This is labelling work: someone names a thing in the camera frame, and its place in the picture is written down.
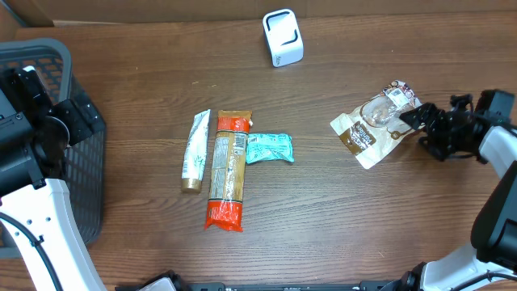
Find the beige brown snack pouch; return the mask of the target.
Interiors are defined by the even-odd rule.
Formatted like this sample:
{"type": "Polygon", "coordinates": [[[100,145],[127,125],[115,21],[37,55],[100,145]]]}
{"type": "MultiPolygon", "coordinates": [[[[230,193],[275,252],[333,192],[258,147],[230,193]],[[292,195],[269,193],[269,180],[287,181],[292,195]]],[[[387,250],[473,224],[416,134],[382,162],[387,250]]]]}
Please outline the beige brown snack pouch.
{"type": "Polygon", "coordinates": [[[352,112],[333,119],[330,126],[361,166],[369,169],[415,132],[400,115],[421,105],[407,83],[395,80],[352,112]]]}

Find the green teal snack packet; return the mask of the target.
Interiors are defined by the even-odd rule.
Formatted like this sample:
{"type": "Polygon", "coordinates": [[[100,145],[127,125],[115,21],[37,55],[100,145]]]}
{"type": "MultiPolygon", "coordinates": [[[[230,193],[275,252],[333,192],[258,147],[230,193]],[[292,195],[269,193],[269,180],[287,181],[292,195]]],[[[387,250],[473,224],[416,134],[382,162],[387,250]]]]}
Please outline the green teal snack packet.
{"type": "Polygon", "coordinates": [[[246,148],[246,163],[284,160],[295,162],[292,137],[286,133],[251,133],[246,148]]]}

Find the red orange spaghetti pack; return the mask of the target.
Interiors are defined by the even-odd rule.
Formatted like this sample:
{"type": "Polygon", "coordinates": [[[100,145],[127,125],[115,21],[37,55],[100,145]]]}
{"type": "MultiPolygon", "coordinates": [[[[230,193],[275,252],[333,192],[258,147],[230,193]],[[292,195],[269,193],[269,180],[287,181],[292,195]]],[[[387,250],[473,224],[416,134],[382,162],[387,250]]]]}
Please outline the red orange spaghetti pack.
{"type": "Polygon", "coordinates": [[[246,149],[251,117],[251,111],[218,112],[206,227],[242,231],[246,149]]]}

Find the white cream tube gold cap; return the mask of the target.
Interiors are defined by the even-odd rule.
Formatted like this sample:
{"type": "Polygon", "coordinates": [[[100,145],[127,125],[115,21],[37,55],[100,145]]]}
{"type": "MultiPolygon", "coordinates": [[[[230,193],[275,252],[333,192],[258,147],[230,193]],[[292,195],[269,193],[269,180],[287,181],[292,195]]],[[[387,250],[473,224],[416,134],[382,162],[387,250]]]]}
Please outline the white cream tube gold cap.
{"type": "Polygon", "coordinates": [[[208,129],[211,110],[194,116],[183,158],[182,192],[200,193],[208,152],[208,129]]]}

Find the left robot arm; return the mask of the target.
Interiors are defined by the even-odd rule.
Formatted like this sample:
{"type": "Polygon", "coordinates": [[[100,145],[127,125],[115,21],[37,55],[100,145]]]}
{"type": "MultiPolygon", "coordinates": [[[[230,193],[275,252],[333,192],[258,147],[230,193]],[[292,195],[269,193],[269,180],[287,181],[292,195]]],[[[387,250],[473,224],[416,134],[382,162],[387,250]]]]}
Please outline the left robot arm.
{"type": "Polygon", "coordinates": [[[65,152],[105,130],[95,106],[54,103],[32,65],[4,71],[1,223],[38,290],[105,288],[79,233],[65,181],[65,152]]]}

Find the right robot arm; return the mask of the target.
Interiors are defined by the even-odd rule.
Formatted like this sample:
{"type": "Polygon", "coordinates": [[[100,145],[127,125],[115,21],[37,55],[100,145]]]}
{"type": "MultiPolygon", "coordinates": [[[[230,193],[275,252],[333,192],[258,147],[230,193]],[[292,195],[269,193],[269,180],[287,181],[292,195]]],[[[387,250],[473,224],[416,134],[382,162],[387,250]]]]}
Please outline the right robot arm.
{"type": "Polygon", "coordinates": [[[499,182],[477,215],[470,241],[440,260],[422,262],[384,286],[386,290],[477,290],[516,278],[516,127],[511,123],[515,95],[485,90],[477,102],[453,95],[448,111],[433,103],[401,114],[418,142],[440,161],[474,157],[489,163],[499,182]]]}

